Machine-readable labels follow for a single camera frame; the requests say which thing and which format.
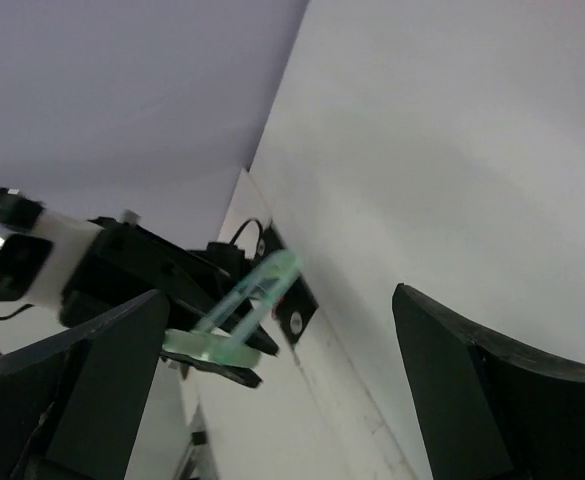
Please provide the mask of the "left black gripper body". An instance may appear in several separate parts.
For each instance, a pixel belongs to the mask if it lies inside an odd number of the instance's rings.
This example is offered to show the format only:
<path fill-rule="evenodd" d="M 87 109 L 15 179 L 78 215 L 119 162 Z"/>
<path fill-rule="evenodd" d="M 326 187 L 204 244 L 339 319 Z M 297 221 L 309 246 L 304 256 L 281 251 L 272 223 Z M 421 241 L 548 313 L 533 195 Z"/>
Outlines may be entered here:
<path fill-rule="evenodd" d="M 190 330 L 221 299 L 222 271 L 200 251 L 183 249 L 110 217 L 62 291 L 60 323 L 68 328 L 150 291 L 169 304 L 166 326 Z"/>

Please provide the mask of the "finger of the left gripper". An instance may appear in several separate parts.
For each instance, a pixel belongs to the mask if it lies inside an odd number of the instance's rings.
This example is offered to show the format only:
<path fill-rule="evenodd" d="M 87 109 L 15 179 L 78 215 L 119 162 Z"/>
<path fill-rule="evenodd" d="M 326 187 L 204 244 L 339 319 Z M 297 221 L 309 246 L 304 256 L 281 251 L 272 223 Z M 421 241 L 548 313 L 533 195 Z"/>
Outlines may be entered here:
<path fill-rule="evenodd" d="M 273 302 L 230 294 L 206 310 L 170 300 L 169 352 L 192 358 L 259 358 L 278 345 L 262 328 Z"/>
<path fill-rule="evenodd" d="M 262 383 L 262 378 L 249 368 L 219 365 L 203 360 L 197 360 L 183 354 L 170 353 L 166 350 L 161 351 L 160 358 L 165 361 L 171 360 L 177 362 L 185 369 L 193 368 L 200 372 L 224 377 L 236 384 L 250 389 L 256 389 Z"/>

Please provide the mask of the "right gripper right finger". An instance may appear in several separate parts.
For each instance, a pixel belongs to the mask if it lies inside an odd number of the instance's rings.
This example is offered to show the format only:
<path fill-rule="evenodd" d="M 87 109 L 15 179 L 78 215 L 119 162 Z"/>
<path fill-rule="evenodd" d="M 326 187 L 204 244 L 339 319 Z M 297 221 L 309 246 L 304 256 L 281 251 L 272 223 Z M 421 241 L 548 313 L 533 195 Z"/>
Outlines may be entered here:
<path fill-rule="evenodd" d="M 434 478 L 585 479 L 585 364 L 406 284 L 392 313 Z"/>

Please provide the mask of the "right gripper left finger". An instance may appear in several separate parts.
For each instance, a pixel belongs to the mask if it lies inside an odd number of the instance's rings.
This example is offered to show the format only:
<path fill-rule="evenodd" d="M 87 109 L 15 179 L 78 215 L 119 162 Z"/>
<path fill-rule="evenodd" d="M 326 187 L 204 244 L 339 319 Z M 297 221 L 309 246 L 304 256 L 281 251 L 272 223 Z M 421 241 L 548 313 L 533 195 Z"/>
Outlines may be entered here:
<path fill-rule="evenodd" d="M 0 479 L 122 479 L 161 353 L 146 292 L 0 357 Z"/>

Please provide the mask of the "green highlighter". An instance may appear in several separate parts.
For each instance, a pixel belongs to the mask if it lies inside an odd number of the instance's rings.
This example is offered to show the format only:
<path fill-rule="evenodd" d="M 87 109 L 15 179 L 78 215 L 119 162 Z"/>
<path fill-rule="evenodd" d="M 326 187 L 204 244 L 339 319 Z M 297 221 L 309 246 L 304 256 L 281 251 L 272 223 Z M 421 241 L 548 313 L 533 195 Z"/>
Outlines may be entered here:
<path fill-rule="evenodd" d="M 165 332 L 163 357 L 226 376 L 248 376 L 263 356 L 279 353 L 262 322 L 300 278 L 300 260 L 277 250 L 260 261 L 189 330 Z"/>

